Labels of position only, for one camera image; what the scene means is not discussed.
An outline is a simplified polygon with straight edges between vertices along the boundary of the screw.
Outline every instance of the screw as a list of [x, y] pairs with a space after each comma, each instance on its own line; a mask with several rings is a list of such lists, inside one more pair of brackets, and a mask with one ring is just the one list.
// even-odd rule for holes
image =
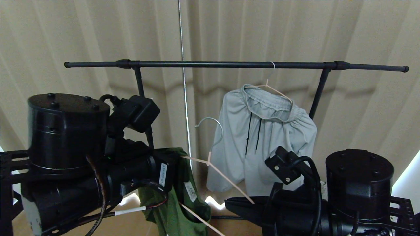
[[92, 106], [92, 109], [93, 109], [93, 110], [99, 110], [99, 105], [98, 105], [98, 104], [94, 104], [94, 105]]
[[53, 109], [57, 109], [60, 107], [60, 104], [58, 102], [51, 102], [50, 107]]
[[55, 98], [55, 93], [47, 93], [48, 98]]

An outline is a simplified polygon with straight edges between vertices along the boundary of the black drawstring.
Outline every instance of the black drawstring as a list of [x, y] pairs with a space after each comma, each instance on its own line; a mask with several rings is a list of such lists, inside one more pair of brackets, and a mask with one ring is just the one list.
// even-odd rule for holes
[[255, 151], [257, 151], [257, 147], [258, 147], [258, 140], [260, 139], [261, 121], [262, 121], [262, 119], [260, 118], [260, 124], [259, 124], [259, 126], [258, 126], [257, 145], [255, 145]]
[[249, 130], [251, 129], [251, 118], [252, 118], [252, 113], [251, 113], [251, 115], [250, 115], [250, 117], [249, 117], [248, 137], [247, 137], [247, 147], [246, 147], [246, 149], [245, 149], [245, 156], [246, 156], [246, 155], [247, 155], [247, 153], [248, 153], [248, 141], [249, 141]]

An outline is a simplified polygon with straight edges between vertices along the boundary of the floor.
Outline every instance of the floor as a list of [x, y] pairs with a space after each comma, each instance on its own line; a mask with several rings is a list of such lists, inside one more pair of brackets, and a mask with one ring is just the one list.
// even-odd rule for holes
[[[138, 207], [140, 204], [136, 197], [126, 198], [123, 205], [120, 205], [116, 210], [124, 210], [132, 207]], [[212, 215], [233, 215], [227, 210], [212, 209]], [[220, 232], [226, 236], [261, 236], [261, 228], [246, 220], [211, 220], [213, 225]], [[83, 236], [85, 235], [93, 222], [84, 226], [78, 227], [66, 234], [65, 236]], [[32, 236], [31, 229], [26, 222], [24, 212], [18, 215], [13, 221], [14, 236]], [[208, 229], [209, 236], [218, 236], [218, 234]], [[125, 215], [119, 215], [111, 218], [106, 218], [102, 221], [99, 228], [95, 231], [93, 236], [158, 236], [157, 227], [155, 224], [145, 220], [142, 212], [133, 212]]]

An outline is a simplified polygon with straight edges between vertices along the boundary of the green garment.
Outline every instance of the green garment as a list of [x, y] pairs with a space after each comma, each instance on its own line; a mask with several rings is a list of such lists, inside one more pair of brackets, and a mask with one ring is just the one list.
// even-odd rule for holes
[[[176, 152], [180, 156], [187, 156], [182, 148], [157, 149], [155, 151]], [[174, 178], [173, 187], [168, 193], [168, 202], [157, 208], [144, 211], [146, 220], [157, 224], [160, 236], [166, 236], [166, 234], [169, 236], [207, 236], [207, 226], [179, 204], [182, 202], [202, 219], [210, 221], [210, 206], [197, 195], [194, 199], [197, 188], [192, 177], [189, 160], [179, 158]], [[164, 198], [150, 187], [139, 188], [139, 196], [142, 206], [160, 202]]]

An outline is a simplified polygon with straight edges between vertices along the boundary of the elastic waistband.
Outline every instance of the elastic waistband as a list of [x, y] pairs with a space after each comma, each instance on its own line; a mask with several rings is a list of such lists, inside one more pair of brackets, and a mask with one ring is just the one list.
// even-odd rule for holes
[[[241, 94], [245, 99], [245, 102], [248, 106], [248, 109], [256, 114], [257, 116], [259, 116], [261, 119], [265, 119], [265, 120], [276, 120], [282, 123], [287, 123], [287, 122], [292, 122], [296, 119], [299, 119], [302, 115], [303, 115], [303, 109], [299, 108], [298, 106], [295, 105], [295, 103], [293, 102], [293, 104], [290, 103], [290, 101], [280, 95], [275, 95], [275, 94], [271, 94], [267, 91], [264, 91], [262, 89], [260, 89], [259, 87], [250, 87], [253, 86], [252, 84], [245, 84], [242, 88], [241, 88]], [[250, 107], [250, 105], [248, 104], [248, 99], [247, 98], [251, 98], [261, 104], [263, 104], [264, 106], [273, 109], [275, 111], [289, 111], [290, 115], [287, 118], [287, 120], [282, 120], [279, 117], [262, 117], [260, 114], [258, 114], [257, 112], [253, 111], [252, 108]]]

